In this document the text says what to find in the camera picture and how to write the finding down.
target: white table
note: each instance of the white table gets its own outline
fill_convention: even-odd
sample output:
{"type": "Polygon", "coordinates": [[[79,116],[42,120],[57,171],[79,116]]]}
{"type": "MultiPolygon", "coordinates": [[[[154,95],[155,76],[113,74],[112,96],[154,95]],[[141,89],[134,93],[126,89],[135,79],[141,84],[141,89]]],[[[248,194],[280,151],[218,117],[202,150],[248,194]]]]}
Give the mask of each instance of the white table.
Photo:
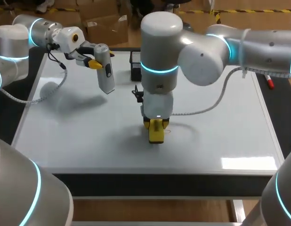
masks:
{"type": "MultiPolygon", "coordinates": [[[[129,52],[112,59],[116,87],[109,95],[98,88],[95,71],[55,55],[67,66],[68,79],[54,96],[25,109],[12,144],[51,173],[271,176],[284,161],[254,73],[242,79],[236,72],[214,110],[171,117],[164,144],[151,145],[131,93],[136,83],[130,81],[129,52]]],[[[179,70],[174,112],[213,105],[231,69],[207,87],[191,84],[179,70]]],[[[29,99],[59,84],[60,72],[45,56],[29,99]]]]}

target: white robotic arm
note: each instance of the white robotic arm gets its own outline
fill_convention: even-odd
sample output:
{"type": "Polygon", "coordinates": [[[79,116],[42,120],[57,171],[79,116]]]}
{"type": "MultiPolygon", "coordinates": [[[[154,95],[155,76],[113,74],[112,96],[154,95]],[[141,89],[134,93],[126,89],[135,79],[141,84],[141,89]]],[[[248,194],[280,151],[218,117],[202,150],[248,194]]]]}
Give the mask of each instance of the white robotic arm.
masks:
{"type": "Polygon", "coordinates": [[[46,48],[48,54],[60,51],[67,60],[75,59],[78,65],[96,69],[99,87],[107,94],[114,90],[113,54],[107,45],[85,41],[78,27],[63,28],[59,23],[29,15],[17,16],[13,25],[0,26],[0,89],[27,76],[29,48],[35,46],[46,48]]]}
{"type": "Polygon", "coordinates": [[[172,90],[179,66],[186,78],[199,86],[213,84],[227,65],[239,65],[244,73],[249,70],[291,78],[291,31],[238,30],[217,24],[202,35],[183,30],[182,20],[175,14],[155,12],[143,18],[141,37],[141,113],[149,129],[148,122],[161,122],[159,134],[149,130],[150,137],[155,137],[151,133],[157,134],[150,143],[163,142],[163,122],[171,115],[195,114],[172,114],[172,90]]]}

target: white cylindrical joint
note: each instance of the white cylindrical joint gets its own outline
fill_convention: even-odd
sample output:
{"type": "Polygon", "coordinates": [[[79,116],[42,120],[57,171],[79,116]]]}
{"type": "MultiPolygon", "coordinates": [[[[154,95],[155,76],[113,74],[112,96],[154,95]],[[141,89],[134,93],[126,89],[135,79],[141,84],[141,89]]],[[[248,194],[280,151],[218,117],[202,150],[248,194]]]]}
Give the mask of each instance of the white cylindrical joint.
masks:
{"type": "Polygon", "coordinates": [[[28,29],[31,48],[35,46],[46,48],[48,43],[53,42],[56,31],[63,28],[59,23],[24,14],[18,15],[13,24],[22,24],[28,29]]]}
{"type": "Polygon", "coordinates": [[[268,182],[261,198],[261,213],[268,226],[291,226],[291,153],[268,182]]]}
{"type": "Polygon", "coordinates": [[[150,94],[144,90],[143,114],[149,119],[168,119],[173,112],[173,94],[150,94]]]}
{"type": "Polygon", "coordinates": [[[180,17],[168,12],[148,14],[141,22],[141,82],[152,94],[168,93],[177,84],[182,29],[180,17]]]}
{"type": "Polygon", "coordinates": [[[24,59],[28,51],[28,30],[24,25],[0,26],[0,56],[24,59]]]}

